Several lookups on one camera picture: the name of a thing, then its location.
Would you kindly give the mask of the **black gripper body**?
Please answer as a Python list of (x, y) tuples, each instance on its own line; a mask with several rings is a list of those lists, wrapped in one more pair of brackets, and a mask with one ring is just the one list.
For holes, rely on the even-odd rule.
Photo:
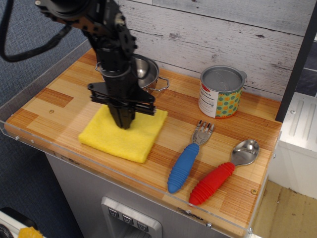
[(100, 69), (103, 82), (88, 84), (91, 100), (101, 104), (112, 104), (118, 107), (128, 107), (136, 112), (154, 115), (155, 98), (138, 85), (136, 73), (129, 66), (124, 71), (107, 71)]

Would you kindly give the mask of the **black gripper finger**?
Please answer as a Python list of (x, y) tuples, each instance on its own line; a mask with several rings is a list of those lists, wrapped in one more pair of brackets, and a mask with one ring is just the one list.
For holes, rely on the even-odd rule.
[(126, 128), (126, 110), (124, 107), (117, 107), (109, 105), (109, 111), (116, 123), (120, 128)]
[(130, 124), (135, 118), (135, 110), (133, 108), (123, 108), (122, 109), (122, 127), (124, 129), (129, 129)]

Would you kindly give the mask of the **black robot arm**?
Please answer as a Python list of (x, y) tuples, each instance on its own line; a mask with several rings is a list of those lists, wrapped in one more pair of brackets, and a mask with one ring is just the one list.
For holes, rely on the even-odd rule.
[(152, 70), (136, 55), (136, 38), (113, 0), (38, 0), (35, 5), (53, 21), (83, 31), (94, 49), (103, 82), (90, 83), (91, 100), (108, 105), (116, 125), (128, 129), (135, 113), (153, 115), (155, 98), (140, 87)]

